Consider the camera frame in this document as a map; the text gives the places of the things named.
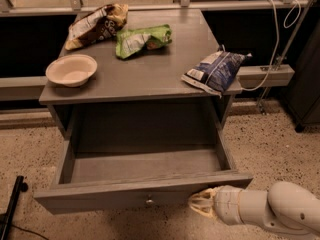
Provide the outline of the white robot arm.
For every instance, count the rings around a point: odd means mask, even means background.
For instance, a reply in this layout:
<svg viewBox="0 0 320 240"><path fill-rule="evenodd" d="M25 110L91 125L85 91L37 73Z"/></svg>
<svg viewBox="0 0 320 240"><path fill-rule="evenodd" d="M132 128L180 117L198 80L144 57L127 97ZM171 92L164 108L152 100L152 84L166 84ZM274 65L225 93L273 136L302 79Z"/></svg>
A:
<svg viewBox="0 0 320 240"><path fill-rule="evenodd" d="M188 205L226 225L253 225L292 240L320 236L320 200L291 182L277 182L268 191L230 185L209 188L190 196Z"/></svg>

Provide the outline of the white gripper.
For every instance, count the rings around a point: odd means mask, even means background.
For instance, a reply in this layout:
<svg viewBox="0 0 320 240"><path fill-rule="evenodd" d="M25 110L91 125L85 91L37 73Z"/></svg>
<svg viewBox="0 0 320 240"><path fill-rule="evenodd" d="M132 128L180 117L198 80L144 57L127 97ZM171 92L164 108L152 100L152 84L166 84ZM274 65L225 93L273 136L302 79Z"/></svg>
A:
<svg viewBox="0 0 320 240"><path fill-rule="evenodd" d="M191 195L188 199L189 207L204 217L215 219L217 215L227 225L240 225L240 193L240 188L229 185L208 188Z"/></svg>

